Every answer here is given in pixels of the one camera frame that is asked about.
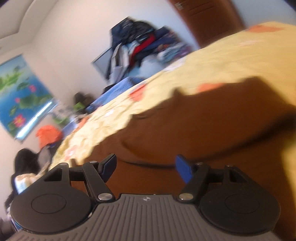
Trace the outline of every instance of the ceiling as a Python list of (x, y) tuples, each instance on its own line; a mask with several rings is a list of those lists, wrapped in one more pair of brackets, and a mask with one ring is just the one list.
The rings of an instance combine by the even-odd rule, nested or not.
[(0, 0), (0, 55), (32, 42), (57, 1)]

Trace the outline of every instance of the circular black cover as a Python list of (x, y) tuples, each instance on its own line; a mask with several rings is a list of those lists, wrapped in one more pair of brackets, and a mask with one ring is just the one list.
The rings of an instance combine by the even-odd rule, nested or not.
[(46, 181), (44, 176), (12, 202), (12, 218), (25, 230), (41, 234), (63, 232), (79, 225), (91, 212), (90, 198), (70, 186), (68, 165), (60, 167), (57, 172), (66, 170), (60, 181)]
[(258, 185), (231, 183), (206, 193), (200, 211), (214, 226), (235, 234), (271, 231), (279, 217), (277, 200)]

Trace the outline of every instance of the mattress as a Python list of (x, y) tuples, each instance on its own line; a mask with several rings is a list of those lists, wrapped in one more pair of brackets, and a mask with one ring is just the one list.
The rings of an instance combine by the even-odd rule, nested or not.
[[(76, 159), (84, 163), (95, 145), (124, 128), (134, 114), (146, 111), (171, 97), (175, 88), (195, 94), (203, 83), (233, 83), (260, 76), (287, 102), (296, 103), (296, 26), (263, 23), (230, 35), (174, 62), (142, 85), (140, 98), (127, 90), (98, 108), (88, 122), (69, 135), (53, 158), (51, 167)], [(296, 141), (282, 153), (283, 166), (296, 199)]]

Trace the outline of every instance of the blue floral poster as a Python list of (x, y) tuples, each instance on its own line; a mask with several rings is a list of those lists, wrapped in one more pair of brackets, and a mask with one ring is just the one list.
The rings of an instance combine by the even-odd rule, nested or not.
[(51, 99), (22, 56), (0, 65), (0, 121), (13, 137)]

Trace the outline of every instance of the metal screw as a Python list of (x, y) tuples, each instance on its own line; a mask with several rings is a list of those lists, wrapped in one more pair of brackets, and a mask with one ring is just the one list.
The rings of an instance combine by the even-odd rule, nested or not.
[(191, 193), (181, 193), (179, 198), (183, 201), (190, 201), (193, 199), (193, 195)]
[(98, 199), (101, 201), (109, 201), (113, 198), (113, 195), (110, 193), (101, 193), (98, 195)]

